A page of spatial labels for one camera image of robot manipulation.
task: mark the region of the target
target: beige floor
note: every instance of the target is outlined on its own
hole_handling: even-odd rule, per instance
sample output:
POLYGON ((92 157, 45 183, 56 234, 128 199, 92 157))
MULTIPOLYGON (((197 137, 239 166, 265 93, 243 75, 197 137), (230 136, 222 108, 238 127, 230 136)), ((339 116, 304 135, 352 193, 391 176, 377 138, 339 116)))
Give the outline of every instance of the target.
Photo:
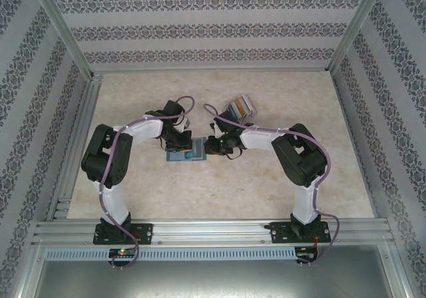
MULTIPOLYGON (((100 123, 124 124, 168 99, 190 94, 193 137, 212 134, 209 102, 222 110, 247 93, 258 109, 259 126, 306 125, 331 155, 332 169, 321 185, 319 208, 342 218, 373 217, 339 102, 328 72, 320 73, 144 73, 104 78, 89 138, 100 123)), ((182 101, 184 107, 189 102, 182 101)), ((288 218, 294 191, 274 153, 246 150, 242 157, 208 156, 203 162, 166 162, 160 142, 132 149, 124 196, 133 218, 288 218)), ((99 218, 94 186, 80 171, 68 218, 99 218)))

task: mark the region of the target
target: patterned wallpaper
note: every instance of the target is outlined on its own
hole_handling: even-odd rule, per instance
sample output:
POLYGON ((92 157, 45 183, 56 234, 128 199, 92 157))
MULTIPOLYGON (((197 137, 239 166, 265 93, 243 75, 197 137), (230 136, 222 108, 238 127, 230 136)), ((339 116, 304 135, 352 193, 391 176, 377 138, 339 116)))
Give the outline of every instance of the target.
POLYGON ((85 81, 37 0, 0 2, 0 297, 44 220, 85 81))
POLYGON ((335 85, 377 213, 426 297, 425 0, 377 0, 335 85))
POLYGON ((94 71, 325 68, 361 0, 55 0, 94 71))

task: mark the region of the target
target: black mounting plate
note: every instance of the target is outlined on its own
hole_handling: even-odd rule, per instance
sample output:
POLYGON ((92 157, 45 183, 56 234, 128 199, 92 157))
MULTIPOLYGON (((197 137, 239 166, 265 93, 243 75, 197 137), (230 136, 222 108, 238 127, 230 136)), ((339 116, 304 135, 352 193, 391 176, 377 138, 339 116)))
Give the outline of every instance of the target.
POLYGON ((317 227, 311 233, 305 235, 303 240, 300 240, 292 231, 291 222, 272 222, 265 228, 271 230, 272 243, 313 243, 315 235, 318 237, 318 243, 329 243, 331 241, 327 222, 319 222, 317 227))
MULTIPOLYGON (((132 223, 130 232, 136 237, 139 245, 150 245, 152 240, 152 228, 153 225, 151 223, 132 223)), ((96 225, 95 234, 93 236, 93 243, 95 245, 126 245, 133 243, 133 240, 129 237, 123 243, 117 243, 115 239, 108 239, 104 230, 101 223, 96 225)))

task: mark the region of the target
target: enclosure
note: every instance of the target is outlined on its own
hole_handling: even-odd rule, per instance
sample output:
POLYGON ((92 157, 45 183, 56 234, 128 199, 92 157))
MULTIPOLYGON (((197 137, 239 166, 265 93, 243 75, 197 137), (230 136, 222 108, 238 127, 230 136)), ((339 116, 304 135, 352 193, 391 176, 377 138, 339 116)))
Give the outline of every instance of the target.
POLYGON ((425 2, 1 0, 0 297, 426 296, 425 2), (112 270, 80 166, 95 128, 192 95, 207 137, 203 104, 241 94, 256 125, 303 123, 327 149, 327 257, 302 267, 313 244, 265 229, 295 202, 274 153, 167 162, 151 139, 123 181, 150 245, 112 270))

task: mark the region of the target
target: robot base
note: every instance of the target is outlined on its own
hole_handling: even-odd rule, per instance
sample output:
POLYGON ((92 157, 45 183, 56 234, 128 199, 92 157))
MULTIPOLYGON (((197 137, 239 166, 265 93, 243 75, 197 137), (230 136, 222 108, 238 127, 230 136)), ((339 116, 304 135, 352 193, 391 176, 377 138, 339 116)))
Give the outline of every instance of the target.
POLYGON ((272 243, 318 243, 331 241, 327 222, 318 216, 312 223, 303 225, 291 215, 291 222, 272 222, 265 226, 271 231, 272 243))
MULTIPOLYGON (((132 223, 130 214, 121 226, 129 231, 138 241, 139 245, 150 245, 152 240, 151 223, 132 223)), ((94 245, 126 245, 133 244, 133 240, 118 227, 111 225, 101 218, 93 236, 94 245)))

